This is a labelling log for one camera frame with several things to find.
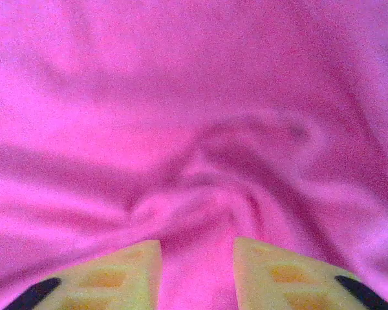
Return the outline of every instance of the black stripe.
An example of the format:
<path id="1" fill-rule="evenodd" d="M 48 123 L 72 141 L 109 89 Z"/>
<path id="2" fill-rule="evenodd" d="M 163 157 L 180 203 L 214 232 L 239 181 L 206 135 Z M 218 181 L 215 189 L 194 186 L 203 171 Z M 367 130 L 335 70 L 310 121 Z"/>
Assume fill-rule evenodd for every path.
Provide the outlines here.
<path id="1" fill-rule="evenodd" d="M 336 276 L 338 281 L 347 291 L 355 296 L 365 307 L 370 310 L 388 310 L 388 303 L 379 297 L 372 289 L 365 284 L 346 276 Z"/>
<path id="2" fill-rule="evenodd" d="M 50 278 L 30 286 L 22 295 L 17 297 L 4 310 L 33 310 L 61 283 L 59 278 Z"/>

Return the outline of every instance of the yellow plastic piece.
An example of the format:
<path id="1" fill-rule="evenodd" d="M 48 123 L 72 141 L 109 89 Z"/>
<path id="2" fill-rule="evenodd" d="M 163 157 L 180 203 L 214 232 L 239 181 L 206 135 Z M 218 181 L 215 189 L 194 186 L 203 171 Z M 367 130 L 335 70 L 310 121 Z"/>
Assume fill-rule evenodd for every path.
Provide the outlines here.
<path id="1" fill-rule="evenodd" d="M 55 273 L 61 285 L 34 310 L 155 310 L 161 275 L 159 241 L 144 241 Z"/>
<path id="2" fill-rule="evenodd" d="M 365 310 L 325 262 L 250 238 L 236 238 L 233 268 L 239 310 Z"/>

